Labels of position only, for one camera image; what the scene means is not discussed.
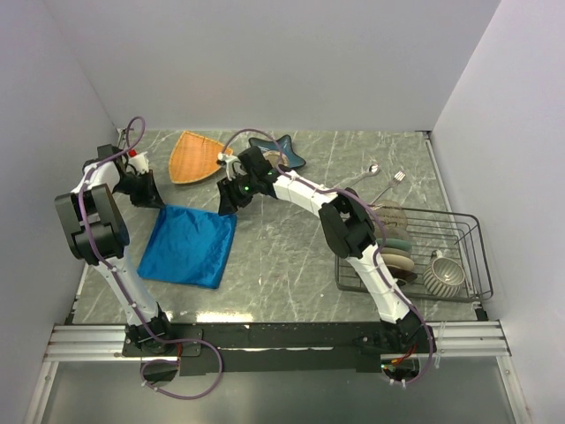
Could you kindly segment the blue cloth napkin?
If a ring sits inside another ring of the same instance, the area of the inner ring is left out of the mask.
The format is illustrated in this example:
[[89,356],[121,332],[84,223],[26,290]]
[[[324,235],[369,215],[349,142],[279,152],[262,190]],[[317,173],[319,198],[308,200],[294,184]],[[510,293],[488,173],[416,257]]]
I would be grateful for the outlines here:
[[138,266],[146,280],[215,290],[229,259],[237,217],[168,205],[161,209]]

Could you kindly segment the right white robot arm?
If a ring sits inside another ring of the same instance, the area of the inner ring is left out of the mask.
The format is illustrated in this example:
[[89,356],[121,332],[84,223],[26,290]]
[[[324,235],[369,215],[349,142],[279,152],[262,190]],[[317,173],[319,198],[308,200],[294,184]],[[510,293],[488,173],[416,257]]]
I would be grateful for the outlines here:
[[382,246],[374,234],[378,217],[356,194],[327,189],[288,167],[273,167],[257,147],[239,155],[221,152],[217,163],[226,171],[217,184],[221,216],[235,214],[258,193],[312,213],[320,220],[330,250],[353,267],[372,296],[388,346],[395,352],[406,352],[417,345],[433,353],[433,332],[403,295],[381,257]]

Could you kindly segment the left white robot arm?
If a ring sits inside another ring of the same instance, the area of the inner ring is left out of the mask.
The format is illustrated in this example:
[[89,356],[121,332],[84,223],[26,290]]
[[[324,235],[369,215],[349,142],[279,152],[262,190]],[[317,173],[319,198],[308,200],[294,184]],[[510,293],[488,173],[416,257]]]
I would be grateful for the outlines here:
[[108,283],[126,316],[126,341],[140,352],[163,355],[175,333],[149,293],[128,253],[130,236],[114,200],[129,197],[135,207],[165,208],[147,154],[128,154],[111,144],[83,166],[83,178],[69,193],[55,198],[55,208],[72,254],[92,266]]

